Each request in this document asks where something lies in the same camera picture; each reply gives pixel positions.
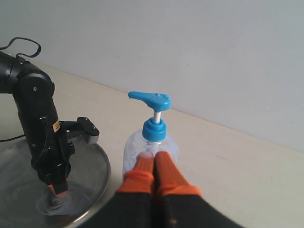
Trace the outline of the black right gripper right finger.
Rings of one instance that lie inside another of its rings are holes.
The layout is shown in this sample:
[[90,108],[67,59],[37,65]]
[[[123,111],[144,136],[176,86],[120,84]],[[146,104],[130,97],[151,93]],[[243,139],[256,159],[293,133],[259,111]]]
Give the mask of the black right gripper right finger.
[[157,196],[166,228],[236,228],[238,224],[208,204],[191,185],[168,152],[155,155]]

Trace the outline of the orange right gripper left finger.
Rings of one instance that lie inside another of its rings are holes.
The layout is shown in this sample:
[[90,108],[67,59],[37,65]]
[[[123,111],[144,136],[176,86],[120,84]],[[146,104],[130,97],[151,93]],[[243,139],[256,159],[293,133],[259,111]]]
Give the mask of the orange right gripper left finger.
[[120,215],[124,228],[150,227],[153,166],[153,154],[140,153],[135,166],[124,174],[123,183],[115,193],[123,207]]

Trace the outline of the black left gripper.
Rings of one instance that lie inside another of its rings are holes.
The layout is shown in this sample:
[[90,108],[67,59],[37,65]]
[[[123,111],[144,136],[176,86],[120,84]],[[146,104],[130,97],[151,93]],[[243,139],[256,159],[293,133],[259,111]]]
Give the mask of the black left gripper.
[[67,177],[71,171],[70,156],[74,146],[67,139],[58,116],[23,115],[23,130],[31,153],[31,166],[53,195],[68,191]]

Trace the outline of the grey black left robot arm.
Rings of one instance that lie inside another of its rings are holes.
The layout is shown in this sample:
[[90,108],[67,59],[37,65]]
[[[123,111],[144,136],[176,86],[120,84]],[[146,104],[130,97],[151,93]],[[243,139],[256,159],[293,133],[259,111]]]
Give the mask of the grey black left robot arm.
[[21,57],[0,54],[0,92],[11,94],[31,153],[31,166],[54,195],[68,190],[70,156],[74,146],[60,125],[53,102],[55,84],[50,77]]

